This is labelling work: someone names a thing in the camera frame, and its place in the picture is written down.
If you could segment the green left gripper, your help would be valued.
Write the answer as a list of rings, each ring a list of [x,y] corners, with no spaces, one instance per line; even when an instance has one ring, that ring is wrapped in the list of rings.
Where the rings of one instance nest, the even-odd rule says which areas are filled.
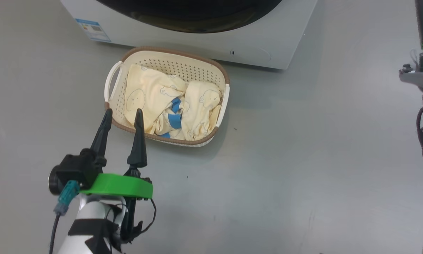
[[[112,126],[113,111],[108,108],[105,111],[103,120],[97,129],[90,149],[94,152],[94,164],[106,166],[105,150],[108,143],[108,133]],[[145,126],[143,111],[138,108],[134,119],[134,140],[131,152],[127,158],[130,169],[139,169],[147,166],[147,151],[145,141]],[[153,184],[146,179],[116,175],[111,173],[100,173],[89,189],[81,189],[79,193],[86,195],[107,195],[126,198],[153,198]]]

